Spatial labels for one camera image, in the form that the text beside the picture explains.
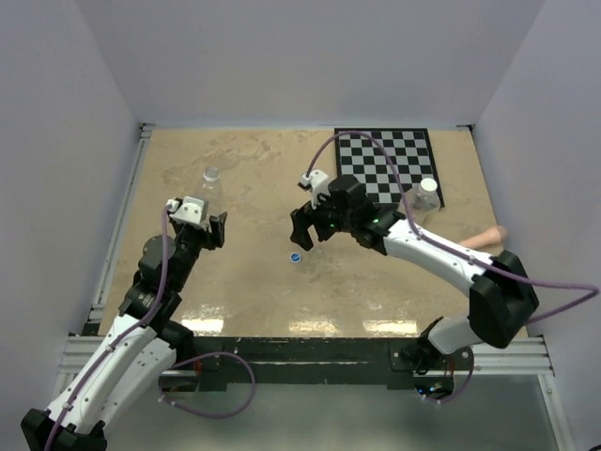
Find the clear round plastic bottle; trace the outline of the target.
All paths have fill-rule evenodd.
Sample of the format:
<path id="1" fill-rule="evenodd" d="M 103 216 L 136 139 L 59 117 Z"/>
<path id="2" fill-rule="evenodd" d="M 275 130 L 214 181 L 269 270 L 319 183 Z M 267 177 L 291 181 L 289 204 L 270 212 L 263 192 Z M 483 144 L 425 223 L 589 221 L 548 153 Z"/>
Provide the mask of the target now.
<path id="1" fill-rule="evenodd" d="M 207 166 L 204 169 L 193 196 L 208 204 L 207 216 L 219 216 L 223 212 L 223 186 L 221 172 L 217 167 Z"/>

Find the clear square plastic bottle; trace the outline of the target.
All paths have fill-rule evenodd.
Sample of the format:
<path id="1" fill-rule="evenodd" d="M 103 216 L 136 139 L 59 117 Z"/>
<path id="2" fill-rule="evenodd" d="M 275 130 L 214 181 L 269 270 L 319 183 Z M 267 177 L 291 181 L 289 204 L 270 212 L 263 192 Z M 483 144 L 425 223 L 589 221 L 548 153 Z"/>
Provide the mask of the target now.
<path id="1" fill-rule="evenodd" d="M 425 220 L 441 207 L 438 191 L 431 195 L 423 194 L 419 189 L 420 182 L 404 192 L 404 199 L 398 204 L 397 210 L 406 217 L 411 215 L 413 222 L 421 226 Z"/>

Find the white bottle cap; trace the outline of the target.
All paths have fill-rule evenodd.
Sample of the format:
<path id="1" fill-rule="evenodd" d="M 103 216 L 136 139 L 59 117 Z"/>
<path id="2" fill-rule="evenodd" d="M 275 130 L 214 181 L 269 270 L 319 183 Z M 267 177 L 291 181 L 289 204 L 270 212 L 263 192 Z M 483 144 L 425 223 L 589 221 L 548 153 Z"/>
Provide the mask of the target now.
<path id="1" fill-rule="evenodd" d="M 438 190 L 438 183 L 432 178 L 423 178 L 420 182 L 419 189 L 423 194 L 431 195 Z"/>

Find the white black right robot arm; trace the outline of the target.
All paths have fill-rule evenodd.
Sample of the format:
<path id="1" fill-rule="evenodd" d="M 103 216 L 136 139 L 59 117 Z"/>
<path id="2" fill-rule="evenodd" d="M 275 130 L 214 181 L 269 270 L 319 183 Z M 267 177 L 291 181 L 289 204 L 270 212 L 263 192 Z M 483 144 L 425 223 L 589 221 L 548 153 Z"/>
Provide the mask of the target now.
<path id="1" fill-rule="evenodd" d="M 369 200 L 353 176 L 333 179 L 315 170 L 298 185 L 310 199 L 292 210 L 290 239 L 303 250 L 314 246 L 311 229 L 319 241 L 347 233 L 360 246 L 413 263 L 468 297 L 467 315 L 434 320 L 405 350 L 415 372 L 441 368 L 453 353 L 473 345 L 506 348 L 538 307 L 524 267 L 511 252 L 492 256 L 412 226 L 403 213 Z"/>

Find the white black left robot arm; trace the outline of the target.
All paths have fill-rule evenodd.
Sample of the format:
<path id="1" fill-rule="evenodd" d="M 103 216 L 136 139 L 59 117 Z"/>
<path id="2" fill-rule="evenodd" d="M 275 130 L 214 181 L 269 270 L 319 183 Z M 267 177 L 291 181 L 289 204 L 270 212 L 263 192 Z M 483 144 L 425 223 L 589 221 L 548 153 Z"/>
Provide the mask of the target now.
<path id="1" fill-rule="evenodd" d="M 21 428 L 32 450 L 104 450 L 107 432 L 169 366 L 194 357 L 193 334 L 171 317 L 202 250 L 224 244 L 227 215 L 201 226 L 162 215 L 162 233 L 143 248 L 119 312 L 79 374 L 44 410 L 32 409 Z"/>

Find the black white checkerboard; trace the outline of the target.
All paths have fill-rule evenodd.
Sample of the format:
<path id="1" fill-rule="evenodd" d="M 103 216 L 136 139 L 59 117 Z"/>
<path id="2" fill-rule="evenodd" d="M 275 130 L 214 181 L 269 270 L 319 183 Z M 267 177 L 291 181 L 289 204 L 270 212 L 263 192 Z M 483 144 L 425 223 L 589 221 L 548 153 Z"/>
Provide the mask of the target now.
<path id="1" fill-rule="evenodd" d="M 335 140 L 339 176 L 351 175 L 365 186 L 369 199 L 396 205 L 401 194 L 422 179 L 439 180 L 426 128 L 362 128 Z"/>

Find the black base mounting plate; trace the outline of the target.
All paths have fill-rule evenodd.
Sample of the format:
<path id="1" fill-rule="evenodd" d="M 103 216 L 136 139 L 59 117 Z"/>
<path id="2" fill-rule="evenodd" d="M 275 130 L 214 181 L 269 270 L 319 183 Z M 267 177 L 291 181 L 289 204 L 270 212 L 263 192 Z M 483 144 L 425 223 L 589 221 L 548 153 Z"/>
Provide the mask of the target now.
<path id="1" fill-rule="evenodd" d="M 449 379 L 473 369 L 468 348 L 449 357 L 420 349 L 419 338 L 219 337 L 197 336 L 181 349 L 163 376 L 197 381 L 202 391 L 224 391 L 247 383 L 254 372 L 258 384 L 383 385 L 391 390 L 430 384 L 451 388 Z"/>

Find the pink wooden pin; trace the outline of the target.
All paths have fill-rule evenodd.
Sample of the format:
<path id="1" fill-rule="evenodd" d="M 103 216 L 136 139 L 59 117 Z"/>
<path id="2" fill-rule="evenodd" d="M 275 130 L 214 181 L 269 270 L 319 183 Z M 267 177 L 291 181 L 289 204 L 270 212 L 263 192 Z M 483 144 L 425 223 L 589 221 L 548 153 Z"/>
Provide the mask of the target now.
<path id="1" fill-rule="evenodd" d="M 507 230 L 501 225 L 492 226 L 489 229 L 481 232 L 478 235 L 474 235 L 470 238 L 464 239 L 459 245 L 469 249 L 482 249 L 487 246 L 497 245 L 503 243 L 507 237 Z"/>

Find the aluminium frame rail left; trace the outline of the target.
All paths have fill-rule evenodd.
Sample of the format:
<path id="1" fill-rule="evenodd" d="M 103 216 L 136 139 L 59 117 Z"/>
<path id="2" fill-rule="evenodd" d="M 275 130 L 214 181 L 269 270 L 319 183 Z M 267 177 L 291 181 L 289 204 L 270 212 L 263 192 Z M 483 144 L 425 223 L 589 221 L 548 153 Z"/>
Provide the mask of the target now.
<path id="1" fill-rule="evenodd" d="M 139 125 L 137 146 L 133 155 L 131 170 L 126 178 L 125 191 L 117 211 L 116 222 L 109 240 L 107 253 L 100 271 L 100 278 L 92 297 L 85 325 L 100 324 L 100 321 L 103 318 L 104 309 L 107 304 L 110 287 L 118 262 L 122 236 L 130 215 L 131 202 L 146 157 L 147 147 L 155 128 L 156 125 L 154 123 L 146 122 Z"/>

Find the aluminium frame rail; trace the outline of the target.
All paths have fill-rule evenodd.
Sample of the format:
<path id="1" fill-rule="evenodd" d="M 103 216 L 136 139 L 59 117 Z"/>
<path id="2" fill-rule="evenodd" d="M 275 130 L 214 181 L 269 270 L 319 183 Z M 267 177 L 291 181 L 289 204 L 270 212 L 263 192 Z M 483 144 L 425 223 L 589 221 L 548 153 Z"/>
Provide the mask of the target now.
<path id="1" fill-rule="evenodd" d="M 59 375 L 76 376 L 86 364 L 103 336 L 70 336 L 62 354 Z M 482 375 L 553 375 L 547 344 L 543 337 L 515 339 L 506 349 L 486 344 L 475 345 L 474 374 Z"/>
<path id="2" fill-rule="evenodd" d="M 125 191 L 117 211 L 116 222 L 109 240 L 107 253 L 100 271 L 100 278 L 92 297 L 85 325 L 100 324 L 100 321 L 103 318 L 104 309 L 107 304 L 110 287 L 118 262 L 122 236 L 130 215 L 131 202 L 146 157 L 147 147 L 155 128 L 156 125 L 154 123 L 146 122 L 139 125 L 137 146 L 133 155 L 131 170 L 126 178 Z"/>

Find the aluminium frame rail front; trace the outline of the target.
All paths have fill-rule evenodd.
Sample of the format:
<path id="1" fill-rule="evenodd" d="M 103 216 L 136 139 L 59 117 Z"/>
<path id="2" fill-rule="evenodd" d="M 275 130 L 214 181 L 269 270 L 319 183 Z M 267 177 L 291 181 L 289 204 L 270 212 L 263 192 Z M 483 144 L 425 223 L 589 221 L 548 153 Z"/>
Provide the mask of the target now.
<path id="1" fill-rule="evenodd" d="M 86 364 L 103 336 L 70 336 L 62 354 L 59 375 L 76 376 Z M 515 339 L 506 349 L 486 344 L 475 345 L 474 374 L 482 375 L 553 375 L 547 344 L 543 337 Z"/>

